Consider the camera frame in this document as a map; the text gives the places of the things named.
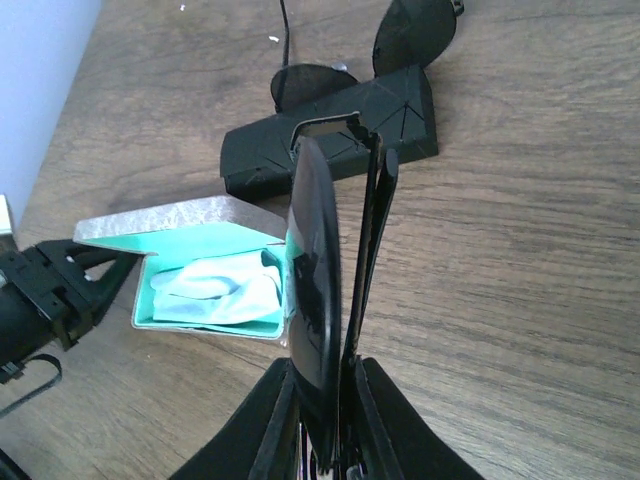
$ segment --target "wooden table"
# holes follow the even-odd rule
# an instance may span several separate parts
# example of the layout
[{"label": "wooden table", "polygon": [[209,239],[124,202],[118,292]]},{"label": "wooden table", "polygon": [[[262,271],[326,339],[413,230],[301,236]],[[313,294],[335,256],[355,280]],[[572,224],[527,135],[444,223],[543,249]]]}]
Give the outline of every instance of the wooden table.
[{"label": "wooden table", "polygon": [[[278,2],[183,3],[105,1],[22,247],[215,192],[225,132],[273,112]],[[287,3],[293,61],[371,78],[387,0]],[[441,154],[401,169],[362,352],[487,478],[640,478],[640,3],[469,1],[426,71]],[[336,184],[345,306],[363,187]],[[0,422],[34,478],[166,477],[286,354],[133,330],[135,284]]]}]

